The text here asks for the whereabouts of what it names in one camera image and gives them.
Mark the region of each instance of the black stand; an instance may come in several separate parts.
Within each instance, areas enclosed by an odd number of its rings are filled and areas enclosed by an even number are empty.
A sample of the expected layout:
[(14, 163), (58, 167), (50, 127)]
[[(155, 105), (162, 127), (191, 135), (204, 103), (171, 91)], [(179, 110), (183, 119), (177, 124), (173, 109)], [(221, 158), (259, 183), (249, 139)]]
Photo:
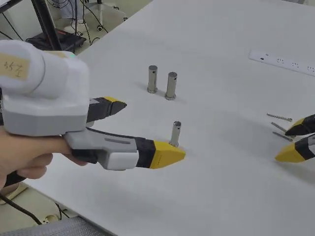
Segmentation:
[(63, 49), (55, 31), (54, 22), (51, 19), (50, 12), (45, 3), (45, 0), (31, 0), (31, 2), (33, 4), (40, 26), (43, 30), (43, 34), (48, 40), (51, 49), (54, 51), (62, 51)]

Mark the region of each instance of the handwritten label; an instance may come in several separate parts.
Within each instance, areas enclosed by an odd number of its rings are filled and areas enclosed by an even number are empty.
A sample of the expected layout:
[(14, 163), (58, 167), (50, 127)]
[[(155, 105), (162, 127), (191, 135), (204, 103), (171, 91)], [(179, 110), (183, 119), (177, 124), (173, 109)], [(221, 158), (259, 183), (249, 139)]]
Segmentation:
[(30, 61), (0, 53), (0, 76), (25, 81), (29, 74)]
[(60, 58), (67, 58), (66, 55), (62, 51), (45, 51), (45, 52), (56, 55)]

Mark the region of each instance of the steel pin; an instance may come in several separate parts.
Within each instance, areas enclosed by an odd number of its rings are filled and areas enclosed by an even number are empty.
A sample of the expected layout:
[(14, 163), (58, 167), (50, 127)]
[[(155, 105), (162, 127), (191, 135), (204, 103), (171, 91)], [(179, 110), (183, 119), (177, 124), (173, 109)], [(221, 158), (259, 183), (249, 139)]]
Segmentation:
[(181, 132), (182, 123), (180, 121), (175, 121), (173, 124), (172, 137), (169, 144), (174, 147), (178, 147), (179, 134)]
[(156, 93), (157, 88), (157, 79), (158, 79), (158, 67), (156, 65), (149, 66), (149, 82), (147, 91), (149, 93)]
[(174, 100), (176, 97), (176, 94), (175, 94), (176, 81), (177, 81), (177, 73), (170, 72), (168, 74), (167, 89), (165, 93), (165, 98), (167, 100)]

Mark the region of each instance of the power strip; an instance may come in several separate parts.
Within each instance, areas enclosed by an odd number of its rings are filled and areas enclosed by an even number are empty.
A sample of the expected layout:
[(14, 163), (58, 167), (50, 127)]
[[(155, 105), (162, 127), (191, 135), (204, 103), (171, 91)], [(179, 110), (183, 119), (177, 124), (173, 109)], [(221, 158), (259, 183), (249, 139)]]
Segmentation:
[(263, 53), (260, 51), (251, 51), (249, 59), (274, 65), (277, 67), (293, 70), (307, 75), (315, 76), (315, 65), (299, 63), (294, 60), (284, 59), (282, 57), (276, 57), (269, 53)]

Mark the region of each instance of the human hand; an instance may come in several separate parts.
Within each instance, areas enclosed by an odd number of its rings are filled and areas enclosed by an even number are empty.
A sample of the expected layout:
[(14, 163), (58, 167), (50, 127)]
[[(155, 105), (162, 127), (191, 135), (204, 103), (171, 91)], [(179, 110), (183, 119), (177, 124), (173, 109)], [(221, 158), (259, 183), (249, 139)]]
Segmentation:
[(62, 153), (74, 163), (86, 165), (71, 156), (71, 149), (62, 137), (17, 136), (0, 127), (0, 189), (6, 176), (14, 171), (25, 178), (42, 177), (52, 161), (52, 153)]

